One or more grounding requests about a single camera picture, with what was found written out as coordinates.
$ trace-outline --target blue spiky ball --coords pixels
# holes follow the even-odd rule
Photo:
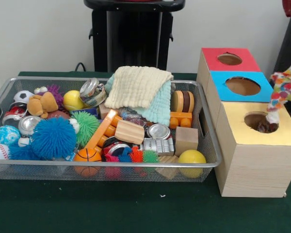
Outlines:
[[[62,117],[41,120],[32,135],[31,147],[41,159],[65,158],[77,142],[73,126]]]

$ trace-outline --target teddy bear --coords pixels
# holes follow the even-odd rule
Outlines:
[[[27,104],[28,112],[33,116],[47,118],[49,112],[58,110],[56,99],[50,92],[45,92],[42,96],[34,95],[29,98]]]

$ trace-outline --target cloth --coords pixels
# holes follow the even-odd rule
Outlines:
[[[287,101],[291,101],[291,66],[285,72],[275,72],[271,76],[274,82],[274,91],[267,106],[269,112],[266,119],[269,123],[279,123],[278,109]]]
[[[109,78],[105,85],[107,93],[111,92],[114,82],[114,75]],[[148,121],[160,123],[169,126],[170,122],[170,96],[171,96],[171,81],[167,81],[156,93],[149,108],[131,108]]]
[[[154,67],[120,67],[114,74],[114,82],[105,106],[114,109],[149,108],[161,86],[172,79],[170,72]]]

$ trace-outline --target yellow ball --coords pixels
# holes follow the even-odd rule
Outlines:
[[[84,103],[80,99],[79,91],[68,91],[64,95],[64,107],[68,111],[84,108]]]
[[[182,164],[205,164],[206,158],[197,150],[187,150],[183,152],[178,160]],[[188,178],[198,178],[203,174],[202,168],[179,168],[180,172]]]

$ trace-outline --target wire mesh basket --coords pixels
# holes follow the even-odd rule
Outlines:
[[[65,93],[69,90],[80,90],[86,80],[88,79],[55,77],[17,77],[8,80],[0,89],[0,126],[4,113],[9,110],[18,91],[33,92],[37,87],[56,84],[61,87],[60,91]],[[192,127],[198,129],[197,149],[206,157],[206,164],[0,160],[0,179],[203,182],[222,159],[205,94],[202,87],[194,81],[173,83],[176,90],[191,91],[194,94]],[[181,173],[183,169],[190,169],[200,175],[197,178],[188,178]]]

